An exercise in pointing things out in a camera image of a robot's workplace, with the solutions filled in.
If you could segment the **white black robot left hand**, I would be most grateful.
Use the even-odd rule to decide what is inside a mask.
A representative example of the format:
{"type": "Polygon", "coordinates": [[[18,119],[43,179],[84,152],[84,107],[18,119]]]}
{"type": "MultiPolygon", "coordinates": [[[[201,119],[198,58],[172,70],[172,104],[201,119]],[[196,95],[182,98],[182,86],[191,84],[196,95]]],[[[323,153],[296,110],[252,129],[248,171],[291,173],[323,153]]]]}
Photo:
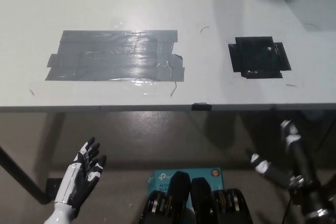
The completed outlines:
{"type": "Polygon", "coordinates": [[[99,143],[90,138],[68,166],[60,183],[55,203],[70,206],[75,218],[81,206],[97,185],[106,164],[107,156],[99,154],[99,143]]]}

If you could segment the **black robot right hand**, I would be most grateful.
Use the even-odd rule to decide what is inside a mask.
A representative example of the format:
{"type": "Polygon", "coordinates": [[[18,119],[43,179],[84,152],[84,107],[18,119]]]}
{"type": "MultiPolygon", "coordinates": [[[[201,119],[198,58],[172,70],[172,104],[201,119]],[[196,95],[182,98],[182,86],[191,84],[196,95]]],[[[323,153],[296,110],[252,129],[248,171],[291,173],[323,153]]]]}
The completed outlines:
{"type": "Polygon", "coordinates": [[[301,206],[306,219],[330,216],[334,211],[326,191],[317,177],[311,156],[303,145],[302,136],[291,120],[281,123],[281,135],[289,157],[292,174],[287,174],[258,154],[251,156],[255,171],[275,185],[293,193],[293,201],[301,206]]]}

